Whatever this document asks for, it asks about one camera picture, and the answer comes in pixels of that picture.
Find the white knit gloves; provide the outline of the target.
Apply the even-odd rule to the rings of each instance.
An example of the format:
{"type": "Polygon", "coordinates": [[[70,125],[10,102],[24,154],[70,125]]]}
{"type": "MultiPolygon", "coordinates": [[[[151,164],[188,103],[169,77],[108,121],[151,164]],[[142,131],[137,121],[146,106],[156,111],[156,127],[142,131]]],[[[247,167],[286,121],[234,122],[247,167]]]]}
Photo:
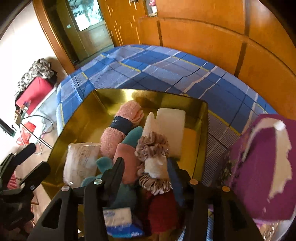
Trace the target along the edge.
{"type": "Polygon", "coordinates": [[[155,132],[155,133],[159,132],[159,125],[153,112],[150,112],[149,115],[147,116],[144,129],[142,132],[142,136],[147,137],[151,132],[155,132]]]}

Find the white packaged item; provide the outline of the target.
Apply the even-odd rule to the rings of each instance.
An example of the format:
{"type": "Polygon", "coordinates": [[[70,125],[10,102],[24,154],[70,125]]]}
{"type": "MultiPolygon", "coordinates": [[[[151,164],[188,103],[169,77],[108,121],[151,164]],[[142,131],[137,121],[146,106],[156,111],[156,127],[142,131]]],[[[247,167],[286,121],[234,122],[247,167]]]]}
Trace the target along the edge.
{"type": "Polygon", "coordinates": [[[100,157],[100,143],[69,144],[63,170],[63,181],[72,188],[96,174],[96,160],[100,157]]]}

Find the wooden wardrobe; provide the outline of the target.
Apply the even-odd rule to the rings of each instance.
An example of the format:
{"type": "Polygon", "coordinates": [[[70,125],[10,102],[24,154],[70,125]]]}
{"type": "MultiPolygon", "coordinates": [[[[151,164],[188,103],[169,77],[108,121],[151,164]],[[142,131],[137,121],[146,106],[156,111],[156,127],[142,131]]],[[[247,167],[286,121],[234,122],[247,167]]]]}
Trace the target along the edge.
{"type": "Polygon", "coordinates": [[[260,1],[100,1],[116,46],[158,45],[207,60],[295,118],[295,36],[260,1]]]}

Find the blue tissue packet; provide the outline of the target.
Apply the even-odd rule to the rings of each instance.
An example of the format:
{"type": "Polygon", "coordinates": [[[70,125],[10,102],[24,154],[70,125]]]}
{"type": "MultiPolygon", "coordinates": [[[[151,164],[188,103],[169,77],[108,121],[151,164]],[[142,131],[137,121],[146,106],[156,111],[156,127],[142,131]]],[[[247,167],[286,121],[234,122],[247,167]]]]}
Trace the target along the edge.
{"type": "Polygon", "coordinates": [[[103,210],[107,234],[114,238],[144,235],[142,224],[132,215],[130,207],[103,210]]]}

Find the ornate gold tissue box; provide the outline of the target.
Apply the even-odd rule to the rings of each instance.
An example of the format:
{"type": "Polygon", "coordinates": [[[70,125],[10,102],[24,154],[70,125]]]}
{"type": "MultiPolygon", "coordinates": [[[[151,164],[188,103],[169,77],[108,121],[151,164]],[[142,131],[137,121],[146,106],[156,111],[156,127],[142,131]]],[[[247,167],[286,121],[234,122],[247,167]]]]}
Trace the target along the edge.
{"type": "Polygon", "coordinates": [[[263,240],[285,240],[288,238],[290,231],[292,231],[292,225],[295,224],[295,218],[293,220],[282,221],[255,221],[262,235],[263,240]]]}

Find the gold metal tray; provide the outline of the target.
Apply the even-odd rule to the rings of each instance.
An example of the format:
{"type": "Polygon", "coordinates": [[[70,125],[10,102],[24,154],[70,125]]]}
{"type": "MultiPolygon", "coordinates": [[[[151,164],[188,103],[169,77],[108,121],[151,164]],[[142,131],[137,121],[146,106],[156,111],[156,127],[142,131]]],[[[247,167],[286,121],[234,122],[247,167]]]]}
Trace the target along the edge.
{"type": "Polygon", "coordinates": [[[93,90],[48,158],[52,201],[41,240],[173,240],[185,225],[181,182],[201,181],[208,104],[157,91],[93,90]]]}

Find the wooden door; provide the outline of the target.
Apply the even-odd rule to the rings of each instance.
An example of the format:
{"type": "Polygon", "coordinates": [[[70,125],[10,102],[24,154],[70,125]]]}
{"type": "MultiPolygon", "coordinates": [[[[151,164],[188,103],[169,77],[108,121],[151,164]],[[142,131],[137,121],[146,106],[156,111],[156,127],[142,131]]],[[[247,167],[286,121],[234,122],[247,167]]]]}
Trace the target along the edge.
{"type": "Polygon", "coordinates": [[[43,1],[54,33],[75,68],[114,47],[98,1],[43,1]]]}

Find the beige satin scrunchie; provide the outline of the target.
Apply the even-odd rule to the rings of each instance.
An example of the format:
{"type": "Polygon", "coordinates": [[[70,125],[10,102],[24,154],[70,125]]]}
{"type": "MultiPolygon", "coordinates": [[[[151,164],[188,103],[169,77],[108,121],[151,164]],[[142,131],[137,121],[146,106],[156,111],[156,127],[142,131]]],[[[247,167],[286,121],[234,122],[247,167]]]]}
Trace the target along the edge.
{"type": "Polygon", "coordinates": [[[134,154],[140,161],[137,175],[143,189],[153,195],[165,194],[173,189],[167,165],[169,144],[164,135],[150,132],[147,136],[141,136],[134,154]]]}

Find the red bag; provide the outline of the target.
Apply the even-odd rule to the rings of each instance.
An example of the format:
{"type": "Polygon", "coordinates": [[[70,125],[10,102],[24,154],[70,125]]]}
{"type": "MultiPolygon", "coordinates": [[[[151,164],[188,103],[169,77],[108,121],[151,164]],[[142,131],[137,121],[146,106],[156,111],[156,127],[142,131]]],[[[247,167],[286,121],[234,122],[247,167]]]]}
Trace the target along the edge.
{"type": "Polygon", "coordinates": [[[27,102],[29,104],[27,113],[31,114],[53,87],[53,84],[48,80],[36,77],[24,91],[17,95],[16,110],[19,110],[27,102]]]}

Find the purple cardboard carton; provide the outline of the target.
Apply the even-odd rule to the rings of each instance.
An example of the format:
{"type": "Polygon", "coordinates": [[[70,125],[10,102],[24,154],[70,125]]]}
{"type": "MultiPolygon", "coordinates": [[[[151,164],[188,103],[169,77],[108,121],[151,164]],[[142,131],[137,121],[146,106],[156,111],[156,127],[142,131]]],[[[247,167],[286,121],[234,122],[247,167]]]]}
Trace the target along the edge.
{"type": "Polygon", "coordinates": [[[229,186],[257,220],[289,220],[295,211],[295,120],[262,114],[230,148],[229,186]]]}

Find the patterned grey cloth pile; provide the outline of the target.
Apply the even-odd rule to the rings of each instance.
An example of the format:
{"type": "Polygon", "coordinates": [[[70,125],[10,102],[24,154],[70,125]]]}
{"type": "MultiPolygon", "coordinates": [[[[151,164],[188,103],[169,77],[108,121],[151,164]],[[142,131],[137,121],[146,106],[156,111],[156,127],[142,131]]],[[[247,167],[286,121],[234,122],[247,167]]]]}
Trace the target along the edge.
{"type": "Polygon", "coordinates": [[[51,63],[44,58],[38,59],[32,64],[29,70],[22,76],[21,80],[18,82],[16,95],[24,91],[36,77],[50,79],[53,76],[54,71],[51,68],[51,63]]]}

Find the red sock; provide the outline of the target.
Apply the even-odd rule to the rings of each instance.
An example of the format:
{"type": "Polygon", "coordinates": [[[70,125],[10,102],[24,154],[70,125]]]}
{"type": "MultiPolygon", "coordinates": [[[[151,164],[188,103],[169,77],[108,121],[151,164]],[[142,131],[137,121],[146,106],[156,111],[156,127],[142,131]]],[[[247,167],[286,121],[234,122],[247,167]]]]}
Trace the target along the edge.
{"type": "Polygon", "coordinates": [[[172,191],[154,196],[148,208],[152,233],[175,229],[179,224],[178,204],[172,191]]]}

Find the blue plaid bedsheet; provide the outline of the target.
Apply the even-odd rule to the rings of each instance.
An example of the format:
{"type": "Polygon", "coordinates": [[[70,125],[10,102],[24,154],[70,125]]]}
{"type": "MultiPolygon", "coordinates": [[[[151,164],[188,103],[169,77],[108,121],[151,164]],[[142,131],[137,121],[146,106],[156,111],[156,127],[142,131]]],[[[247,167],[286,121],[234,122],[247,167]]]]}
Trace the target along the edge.
{"type": "Polygon", "coordinates": [[[230,147],[260,114],[275,113],[251,87],[211,62],[166,47],[126,45],[99,54],[58,85],[58,131],[92,90],[102,88],[155,90],[206,101],[210,146],[230,147]]]}

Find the pink washcloth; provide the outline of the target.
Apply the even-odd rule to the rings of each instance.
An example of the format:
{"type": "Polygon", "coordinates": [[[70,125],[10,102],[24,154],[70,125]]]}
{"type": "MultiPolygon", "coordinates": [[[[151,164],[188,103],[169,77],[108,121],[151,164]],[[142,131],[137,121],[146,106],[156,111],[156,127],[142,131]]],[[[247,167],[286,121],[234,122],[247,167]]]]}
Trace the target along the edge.
{"type": "Polygon", "coordinates": [[[135,100],[130,100],[121,105],[111,124],[101,135],[101,155],[113,159],[118,144],[125,139],[133,128],[140,124],[143,117],[144,111],[135,100]]]}

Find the white foam sponge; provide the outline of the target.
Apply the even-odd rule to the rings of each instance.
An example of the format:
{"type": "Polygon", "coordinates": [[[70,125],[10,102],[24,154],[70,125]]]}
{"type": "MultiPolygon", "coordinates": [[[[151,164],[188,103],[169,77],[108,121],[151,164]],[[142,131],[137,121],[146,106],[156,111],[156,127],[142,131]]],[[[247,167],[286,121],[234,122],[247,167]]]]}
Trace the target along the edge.
{"type": "Polygon", "coordinates": [[[170,156],[174,158],[181,157],[185,118],[184,110],[160,108],[157,111],[156,120],[161,134],[167,137],[170,156]]]}

